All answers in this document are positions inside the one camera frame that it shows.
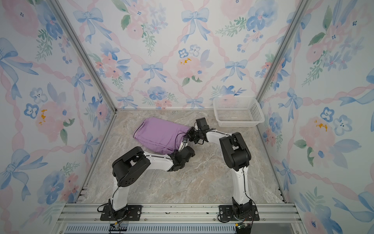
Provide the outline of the purple long pants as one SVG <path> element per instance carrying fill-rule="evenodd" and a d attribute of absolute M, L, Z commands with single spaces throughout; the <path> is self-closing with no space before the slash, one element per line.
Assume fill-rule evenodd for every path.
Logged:
<path fill-rule="evenodd" d="M 180 148 L 189 129 L 189 126 L 150 117 L 136 129 L 133 138 L 153 152 L 168 155 Z"/>

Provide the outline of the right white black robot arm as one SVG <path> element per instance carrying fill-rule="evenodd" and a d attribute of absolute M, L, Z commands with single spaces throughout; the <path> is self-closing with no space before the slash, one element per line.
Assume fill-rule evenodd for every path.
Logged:
<path fill-rule="evenodd" d="M 215 143 L 221 147 L 223 159 L 227 167 L 232 172 L 233 178 L 233 215 L 239 220 L 250 216 L 255 211 L 253 200 L 249 196 L 248 170 L 251 153 L 239 132 L 232 134 L 222 133 L 215 129 L 200 130 L 194 127 L 188 130 L 189 141 L 198 143 Z"/>

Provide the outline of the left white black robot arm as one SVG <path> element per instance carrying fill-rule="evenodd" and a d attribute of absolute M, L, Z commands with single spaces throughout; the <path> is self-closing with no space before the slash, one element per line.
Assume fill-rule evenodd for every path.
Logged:
<path fill-rule="evenodd" d="M 147 170 L 175 172 L 183 169 L 193 156 L 195 151 L 189 146 L 169 155 L 150 154 L 139 146 L 134 147 L 112 163 L 113 176 L 117 183 L 117 189 L 110 199 L 112 209 L 119 211 L 127 206 L 130 186 Z"/>

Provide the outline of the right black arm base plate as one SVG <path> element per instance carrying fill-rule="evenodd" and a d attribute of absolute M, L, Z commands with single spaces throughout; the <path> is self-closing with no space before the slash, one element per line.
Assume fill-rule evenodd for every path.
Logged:
<path fill-rule="evenodd" d="M 219 205 L 218 219 L 222 222 L 229 221 L 259 221 L 260 216 L 255 205 L 234 208 L 233 205 Z"/>

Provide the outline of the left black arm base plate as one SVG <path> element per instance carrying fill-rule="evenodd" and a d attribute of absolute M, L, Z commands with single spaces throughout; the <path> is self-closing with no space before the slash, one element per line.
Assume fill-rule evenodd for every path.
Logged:
<path fill-rule="evenodd" d="M 142 205 L 127 205 L 118 211 L 114 209 L 109 204 L 103 206 L 103 210 L 99 211 L 101 213 L 101 221 L 139 221 L 142 214 Z"/>

